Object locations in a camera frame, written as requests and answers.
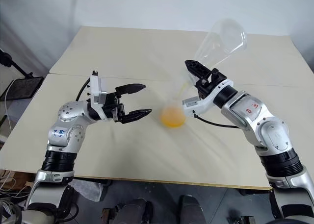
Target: orange juice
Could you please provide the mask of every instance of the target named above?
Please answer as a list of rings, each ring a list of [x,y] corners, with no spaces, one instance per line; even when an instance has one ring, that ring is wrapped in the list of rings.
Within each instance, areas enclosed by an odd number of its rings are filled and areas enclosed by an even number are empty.
[[[179,106],[166,106],[160,116],[161,122],[167,127],[180,127],[185,122],[185,115]]]

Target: black stand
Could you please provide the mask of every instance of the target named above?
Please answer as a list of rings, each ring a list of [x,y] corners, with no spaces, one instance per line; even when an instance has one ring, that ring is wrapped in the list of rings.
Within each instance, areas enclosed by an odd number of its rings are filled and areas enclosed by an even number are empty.
[[[34,77],[33,73],[30,72],[27,74],[21,67],[18,66],[13,60],[12,57],[0,50],[0,63],[6,67],[14,66],[22,75],[24,75],[24,79],[17,79],[11,85],[9,92],[7,93],[6,100],[20,100],[20,99],[28,99],[32,98],[37,89],[42,84],[44,78],[43,77]],[[3,92],[0,96],[0,101],[4,101],[5,94],[8,88]]]

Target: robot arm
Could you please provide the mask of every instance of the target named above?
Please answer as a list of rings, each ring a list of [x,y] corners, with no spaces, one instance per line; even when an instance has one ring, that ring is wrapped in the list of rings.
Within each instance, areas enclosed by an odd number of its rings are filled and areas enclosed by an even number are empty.
[[[293,149],[286,123],[273,116],[257,98],[234,89],[233,82],[217,69],[210,71],[192,60],[185,64],[199,78],[195,85],[199,95],[183,101],[184,113],[197,116],[214,105],[221,108],[221,113],[242,129],[265,167],[273,188],[270,201],[274,216],[312,223],[314,184]]]
[[[68,102],[58,111],[58,119],[48,132],[45,161],[36,174],[26,201],[26,211],[22,212],[24,223],[41,223],[38,222],[41,219],[42,223],[54,223],[69,214],[74,190],[68,183],[74,177],[74,160],[90,124],[111,119],[130,123],[152,111],[135,110],[126,115],[120,103],[121,95],[136,93],[145,85],[128,84],[108,94],[104,90],[104,80],[98,78],[97,72],[91,75],[90,85],[90,99]]]

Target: wire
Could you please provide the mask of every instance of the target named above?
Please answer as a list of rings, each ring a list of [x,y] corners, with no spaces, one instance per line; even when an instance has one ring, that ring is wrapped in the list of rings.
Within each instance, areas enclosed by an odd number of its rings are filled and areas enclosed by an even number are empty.
[[[14,80],[11,82],[11,84],[9,85],[8,89],[6,90],[5,96],[4,96],[4,108],[5,108],[5,113],[6,113],[7,117],[8,117],[9,126],[10,126],[10,132],[12,132],[12,128],[11,128],[10,118],[9,118],[9,115],[8,115],[8,109],[7,109],[7,107],[6,107],[6,96],[8,95],[8,92],[9,92],[9,90],[10,90],[10,88],[11,88],[11,86],[12,86],[12,84],[14,83],[15,80],[17,80],[17,78],[14,79]]]
[[[211,125],[218,126],[218,127],[239,128],[239,127],[234,126],[234,125],[216,124],[216,123],[204,120],[204,119],[202,119],[201,117],[199,117],[196,114],[194,114],[194,117],[199,119],[200,121],[203,121],[203,122],[207,123],[207,124],[211,124]]]
[[[16,193],[10,193],[10,192],[0,192],[0,195],[5,195],[5,196],[8,196],[8,197],[11,197],[11,198],[14,198],[14,195],[16,195]],[[15,198],[21,198],[23,196],[28,196],[29,195],[29,192],[21,192],[20,193],[21,196],[18,196],[18,197],[15,197]]]
[[[12,180],[13,180],[13,185],[11,186],[11,188],[9,188],[9,189],[7,189],[7,190],[2,189],[1,191],[7,192],[7,191],[10,191],[10,190],[13,189],[13,187],[16,185],[16,180],[15,180],[15,178],[13,178],[13,177],[11,177],[11,178],[12,178]]]
[[[11,198],[24,198],[24,197],[27,197],[29,194],[25,195],[25,196],[11,196]]]
[[[0,191],[0,193],[17,194],[18,192],[4,192],[4,191]],[[29,194],[29,191],[21,192],[20,194]]]
[[[5,185],[6,181],[8,180],[8,178],[10,177],[11,171],[9,172],[8,176],[6,177],[6,179],[4,180],[3,184],[0,187],[0,190],[2,189],[2,187]]]
[[[76,203],[72,203],[72,204],[73,204],[73,205],[75,206],[75,208],[77,209],[76,212],[75,212],[75,214],[74,214],[74,215],[71,214],[71,217],[70,217],[70,218],[59,220],[60,223],[69,222],[69,221],[73,220],[74,218],[76,218],[77,215],[79,214],[79,207],[78,207],[78,205],[77,205]]]
[[[21,193],[21,191],[24,190],[26,187],[28,187],[28,186],[24,186],[22,189],[20,189],[20,191],[16,194],[15,197],[17,197],[19,195],[19,193]]]
[[[12,216],[12,207],[11,205],[13,204],[11,201],[9,200],[5,200],[5,199],[1,199],[0,203],[2,204],[2,206],[4,207],[5,211],[10,214]]]
[[[0,180],[9,174],[9,173],[5,174],[6,172],[10,172],[10,170],[5,170],[4,174],[2,175],[2,177],[0,177]]]
[[[84,85],[81,87],[81,89],[80,89],[80,91],[78,92],[78,96],[77,96],[77,98],[76,98],[75,101],[78,101],[78,100],[79,100],[79,98],[80,98],[80,96],[81,96],[83,90],[85,89],[85,87],[88,85],[89,82],[90,82],[90,77],[87,79],[87,81],[86,81],[86,82],[84,83]]]

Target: black cable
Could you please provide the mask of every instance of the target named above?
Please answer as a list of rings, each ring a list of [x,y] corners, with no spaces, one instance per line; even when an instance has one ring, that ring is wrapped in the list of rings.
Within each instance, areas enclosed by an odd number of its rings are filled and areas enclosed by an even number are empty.
[[[15,224],[21,224],[22,223],[22,211],[18,205],[13,206],[13,211],[15,214]]]
[[[70,215],[73,217],[73,215],[70,213]],[[79,224],[79,222],[74,218],[74,221]]]
[[[211,125],[218,126],[218,127],[239,128],[239,127],[234,126],[234,125],[216,124],[216,123],[204,120],[204,119],[202,119],[201,117],[199,117],[196,114],[194,114],[194,117],[199,119],[200,121],[203,121],[203,122],[207,123],[207,124],[211,124]]]
[[[84,85],[81,87],[81,89],[80,89],[80,91],[78,92],[78,96],[77,96],[77,98],[76,98],[75,101],[78,101],[78,100],[79,100],[79,98],[80,98],[80,96],[81,96],[83,90],[86,88],[86,86],[88,85],[89,82],[90,82],[90,78],[88,78],[88,80],[87,80],[87,81],[84,83]]]
[[[77,215],[79,214],[79,207],[78,207],[78,205],[77,205],[76,203],[72,203],[72,204],[73,204],[73,205],[75,206],[75,208],[77,209],[76,212],[75,212],[75,214],[74,214],[72,217],[68,218],[68,219],[59,220],[60,223],[69,222],[69,221],[73,220],[74,218],[76,218]]]

